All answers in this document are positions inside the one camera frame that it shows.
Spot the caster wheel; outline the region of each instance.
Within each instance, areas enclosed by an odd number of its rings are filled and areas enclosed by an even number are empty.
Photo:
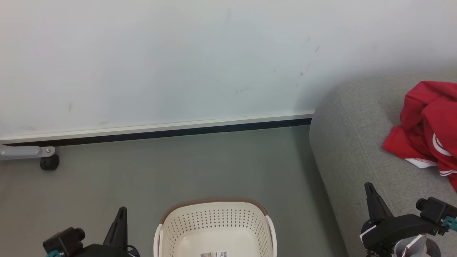
[[[58,155],[53,155],[50,157],[42,157],[40,160],[40,168],[44,171],[54,171],[57,169],[59,164]]]

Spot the basket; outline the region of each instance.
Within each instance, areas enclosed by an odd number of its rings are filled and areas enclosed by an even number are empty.
[[[251,199],[180,203],[160,220],[153,252],[154,257],[276,257],[275,227]]]

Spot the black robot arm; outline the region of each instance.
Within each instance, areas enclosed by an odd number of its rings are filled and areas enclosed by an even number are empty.
[[[416,203],[420,216],[407,214],[394,217],[374,186],[365,183],[370,220],[361,231],[361,240],[368,252],[391,256],[395,244],[420,234],[444,235],[455,230],[457,208],[434,197],[421,198]]]
[[[80,228],[67,228],[43,243],[47,257],[140,257],[135,247],[127,243],[127,208],[121,207],[111,224],[103,245],[83,247],[85,233]]]

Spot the red garment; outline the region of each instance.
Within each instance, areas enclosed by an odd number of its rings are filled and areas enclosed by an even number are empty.
[[[438,166],[457,191],[457,84],[419,82],[405,95],[400,120],[384,150],[419,168]]]

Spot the barcode sticker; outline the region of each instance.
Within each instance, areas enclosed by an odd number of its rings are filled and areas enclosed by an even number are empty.
[[[228,251],[207,252],[200,254],[200,257],[229,257]]]

